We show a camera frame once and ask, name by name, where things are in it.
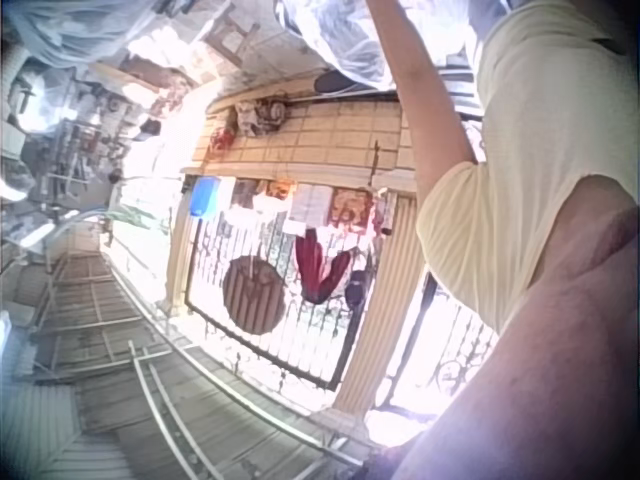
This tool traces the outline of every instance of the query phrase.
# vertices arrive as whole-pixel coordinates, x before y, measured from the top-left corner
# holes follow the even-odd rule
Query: wall
[[[226,115],[225,110],[209,117],[187,173],[287,177],[361,187],[369,179],[377,141],[378,176],[402,178],[402,185],[389,180],[380,186],[415,191],[409,132],[396,101],[294,104],[278,133],[241,136],[230,150],[208,153],[211,134],[224,126]]]

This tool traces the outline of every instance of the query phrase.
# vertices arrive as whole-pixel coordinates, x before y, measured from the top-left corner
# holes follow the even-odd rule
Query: metal grille
[[[224,214],[200,221],[188,276],[186,304],[222,332],[283,371],[314,385],[333,390],[339,385],[360,326],[364,304],[350,310],[344,288],[354,269],[371,265],[365,255],[356,255],[332,296],[314,305],[302,297],[295,261],[295,238],[285,233],[285,214],[263,224],[256,232],[231,225]],[[367,240],[355,234],[336,233],[324,239],[324,266],[339,252]],[[251,335],[229,318],[224,307],[222,283],[230,262],[243,255],[259,255],[269,262],[285,283],[285,313],[278,326],[264,335]]]
[[[436,419],[443,404],[482,366],[497,339],[478,315],[458,303],[428,275],[420,311],[395,371],[387,376],[389,389],[377,408],[420,421]],[[429,405],[425,400],[434,397],[438,397],[433,402],[437,406],[431,411],[416,408]]]

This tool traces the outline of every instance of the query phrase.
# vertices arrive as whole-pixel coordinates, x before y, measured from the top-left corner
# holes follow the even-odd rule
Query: wrought iron gate
[[[359,256],[352,260],[334,294],[323,304],[314,305],[304,300],[295,262],[296,236],[283,232],[285,217],[280,214],[264,225],[258,239],[251,229],[233,226],[225,220],[224,213],[213,220],[200,220],[189,265],[185,303],[228,341],[238,342],[320,388],[335,391],[342,380],[366,305],[365,302],[360,308],[350,310],[344,287],[351,271],[363,269],[367,259]],[[328,260],[348,248],[348,240],[353,243],[353,235],[336,234],[321,242],[325,266]],[[251,335],[236,326],[224,306],[222,293],[230,262],[242,255],[254,255],[256,244],[261,245],[261,258],[277,270],[285,283],[282,321],[264,335]]]
[[[440,313],[434,315],[434,306]],[[442,322],[445,328],[444,342],[435,352],[435,362],[424,362],[424,359],[418,358],[425,350],[437,348],[429,338],[421,338],[428,321]],[[460,305],[431,275],[427,275],[420,311],[397,368],[387,376],[389,389],[377,409],[420,421],[434,420],[437,414],[416,411],[408,405],[407,396],[415,399],[435,389],[444,397],[454,397],[482,366],[496,341],[493,330],[478,315]],[[416,375],[415,370],[418,369],[420,373]],[[399,386],[403,383],[405,390],[407,387],[411,389],[409,395],[398,394]]]

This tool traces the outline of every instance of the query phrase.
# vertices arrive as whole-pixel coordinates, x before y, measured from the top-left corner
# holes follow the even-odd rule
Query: beige wall tile
[[[221,162],[239,162],[242,157],[242,150],[227,150],[221,154]]]
[[[370,138],[370,132],[335,130],[331,137],[331,145],[336,147],[367,148]]]
[[[307,107],[293,107],[287,109],[289,118],[302,118],[307,115]]]
[[[293,158],[293,147],[268,148],[265,162],[290,162]]]
[[[403,128],[402,132],[400,132],[400,146],[401,147],[411,147],[412,146],[412,143],[411,143],[411,132],[406,128]]]
[[[376,140],[382,150],[398,150],[400,135],[398,133],[373,132],[369,142],[371,148],[375,146]]]
[[[269,137],[271,135],[262,135],[260,137],[247,137],[247,143],[244,148],[264,148],[269,145]]]
[[[315,103],[313,105],[309,105],[307,110],[308,117],[330,117],[338,115],[338,110],[340,109],[340,103],[331,102],[331,103]]]
[[[279,132],[299,132],[304,118],[289,118],[280,127]]]
[[[375,117],[373,130],[376,132],[400,132],[400,119],[394,117]]]
[[[307,117],[302,124],[303,130],[333,130],[336,117]]]
[[[297,133],[276,133],[269,136],[270,147],[293,147],[297,141]]]
[[[324,163],[327,149],[322,147],[297,147],[293,152],[292,162]]]
[[[369,131],[373,126],[373,117],[357,117],[353,115],[341,115],[338,117],[336,129]]]
[[[233,141],[233,144],[231,145],[231,148],[244,148],[244,146],[247,144],[247,137],[245,136],[240,136],[240,137],[236,137],[235,140]]]
[[[413,161],[413,149],[401,148],[398,150],[398,163],[396,166],[398,168],[408,168],[413,170],[415,168]]]
[[[193,152],[193,157],[191,158],[194,162],[202,162],[206,155],[207,155],[207,147],[200,147],[200,148],[196,148],[196,150]]]
[[[331,141],[331,132],[302,132],[298,137],[298,145],[309,147],[326,147]]]
[[[340,115],[371,116],[375,102],[340,102]]]
[[[376,114],[385,117],[399,117],[402,115],[400,102],[376,102]]]
[[[375,152],[373,150],[369,150],[367,153],[367,166],[370,167],[373,165],[373,156]],[[378,152],[378,168],[382,170],[393,170],[396,168],[396,163],[398,161],[398,154],[396,152]]]
[[[211,137],[203,135],[198,139],[198,144],[196,148],[207,148],[209,146],[209,142],[211,141]]]
[[[242,162],[261,162],[264,158],[265,148],[247,148],[242,151],[240,161]]]
[[[327,154],[327,163],[364,167],[367,163],[367,151],[358,148],[332,148]]]

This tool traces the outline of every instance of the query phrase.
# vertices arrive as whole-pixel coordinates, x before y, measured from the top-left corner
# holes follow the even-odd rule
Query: metal pipe
[[[140,361],[136,357],[136,349],[133,346],[133,342],[131,340],[129,340],[129,351],[131,352],[131,360],[133,361],[133,367],[136,370],[136,375],[138,376],[138,381],[140,382],[140,386],[142,387],[142,392],[144,393],[144,397],[147,400],[147,404],[149,405],[149,409],[151,410],[151,414],[153,415],[153,419],[156,421],[156,424],[158,425],[158,429],[160,429],[160,432],[164,436],[164,439],[167,442],[167,445],[169,446],[169,449],[171,450],[173,455],[176,457],[176,460],[178,461],[178,463],[180,464],[180,466],[184,470],[184,473],[186,473],[187,478],[189,478],[189,480],[199,480],[198,476],[191,469],[191,467],[189,466],[189,463],[184,458],[184,456],[182,455],[182,452],[180,451],[180,449],[176,445],[176,442],[173,439],[173,437],[171,436],[171,433],[169,432],[169,430],[167,429],[167,426],[165,425],[164,420],[162,420],[162,416],[160,415],[160,412],[158,411],[158,407],[156,406],[155,402],[153,401],[153,396],[151,395],[151,392],[149,391],[149,386],[147,385],[147,381],[144,378],[144,372],[142,371],[142,368],[140,367]]]
[[[162,401],[164,402],[165,406],[167,407],[167,410],[169,411],[169,414],[173,417],[173,421],[176,422],[176,425],[178,426],[178,429],[180,429],[180,433],[182,434],[184,439],[187,441],[187,443],[191,447],[191,450],[194,451],[194,453],[196,454],[198,459],[202,462],[204,467],[209,471],[209,474],[215,480],[224,480],[224,477],[220,474],[220,472],[218,472],[218,470],[216,470],[216,467],[213,466],[213,464],[209,461],[209,459],[204,454],[204,452],[200,449],[200,447],[196,443],[195,439],[191,435],[191,432],[189,431],[187,426],[184,424],[184,422],[180,418],[180,414],[176,410],[176,407],[173,406],[173,403],[171,402],[171,399],[169,398],[169,394],[167,393],[167,390],[164,388],[164,385],[162,384],[162,381],[160,381],[160,376],[158,375],[158,372],[156,371],[156,368],[151,364],[151,362],[149,362],[147,364],[147,366],[149,367],[149,371],[151,372],[151,378],[153,379],[154,383],[156,384],[156,387],[158,388],[158,392],[160,393],[160,396],[162,397]]]
[[[185,350],[191,350],[192,348],[196,348],[198,345],[191,344],[183,347]],[[146,362],[149,360],[153,360],[155,358],[166,357],[167,355],[171,355],[174,353],[173,350],[163,350],[161,352],[149,353],[147,355],[138,356],[138,360],[141,362]],[[74,378],[80,376],[85,373],[97,373],[102,374],[104,371],[116,370],[118,368],[128,367],[131,365],[131,360],[118,360],[115,362],[103,363],[102,365],[92,365],[90,367],[81,367],[81,368],[65,368],[64,370],[59,370],[55,372],[56,378],[42,378],[36,375],[25,375],[24,377],[17,377],[19,380],[29,380],[29,381],[54,381],[54,380],[66,380],[69,378]]]
[[[274,417],[273,415],[271,415],[269,412],[267,412],[267,411],[263,410],[262,408],[258,407],[256,404],[254,404],[250,400],[244,398],[241,394],[236,392],[233,388],[228,386],[225,382],[223,382],[218,377],[213,375],[209,370],[207,370],[205,367],[203,367],[196,359],[194,359],[191,355],[189,355],[182,348],[178,347],[173,342],[173,340],[171,340],[167,335],[165,335],[165,333],[162,331],[162,329],[157,324],[157,322],[153,321],[150,318],[150,315],[148,315],[146,308],[137,299],[137,297],[131,291],[129,286],[126,285],[126,283],[124,283],[124,280],[120,277],[120,275],[117,272],[117,270],[114,269],[113,273],[114,273],[114,277],[116,278],[118,283],[120,283],[120,286],[123,288],[123,290],[125,292],[127,292],[129,294],[129,297],[131,298],[131,301],[134,304],[136,304],[136,306],[137,306],[138,310],[140,311],[140,313],[143,314],[145,320],[147,320],[147,322],[149,322],[149,324],[153,328],[156,329],[156,331],[162,337],[162,339],[165,342],[167,342],[167,344],[169,346],[171,346],[171,348],[178,355],[180,355],[189,365],[191,365],[194,370],[196,370],[198,373],[200,373],[207,381],[209,381],[209,383],[211,383],[212,385],[214,385],[215,387],[220,389],[222,391],[222,393],[224,393],[229,398],[231,398],[231,400],[233,400],[236,404],[238,404],[239,406],[241,406],[242,408],[247,410],[249,413],[255,415],[258,418],[260,418],[265,423],[267,423],[267,424],[271,425],[272,427],[280,430],[282,433],[284,433],[286,435],[289,435],[294,440],[297,440],[300,443],[303,443],[303,444],[307,445],[308,447],[313,448],[314,450],[318,450],[319,452],[322,452],[323,454],[328,455],[329,457],[334,458],[335,460],[338,460],[339,462],[344,463],[346,465],[352,465],[352,466],[355,466],[355,467],[361,467],[362,466],[362,462],[360,460],[357,460],[357,459],[355,459],[355,458],[353,458],[353,457],[351,457],[349,455],[345,455],[344,453],[342,453],[342,452],[340,452],[338,450],[334,450],[332,448],[325,447],[324,445],[322,445],[322,443],[318,439],[316,439],[316,438],[314,438],[314,437],[312,437],[310,435],[307,435],[306,433],[301,432],[301,431],[299,431],[299,430],[297,430],[295,428],[290,427],[288,424],[284,423],[280,419],[278,419],[278,418]]]
[[[339,450],[347,443],[348,440],[349,439],[346,438],[346,437],[339,438],[335,442],[333,442],[331,444],[331,446],[332,446],[332,448],[336,448],[336,449]],[[293,477],[292,480],[305,480],[305,479],[311,477],[311,475],[316,473],[322,467],[324,467],[328,462],[329,462],[329,459],[327,459],[327,458],[324,458],[324,457],[323,458],[319,458],[319,459],[315,460],[313,463],[309,464],[309,466],[307,468],[305,468],[303,471],[301,471],[298,475]]]
[[[104,327],[112,327],[114,325],[123,325],[127,323],[135,323],[139,322],[143,318],[138,317],[130,317],[123,318],[122,320],[113,320],[111,322],[98,322],[98,323],[89,323],[87,325],[70,325],[68,327],[59,327],[59,328],[51,328],[49,330],[40,330],[39,332],[34,332],[32,335],[37,337],[42,337],[45,335],[59,335],[61,333],[73,333],[81,330],[89,330],[92,328],[104,328]]]

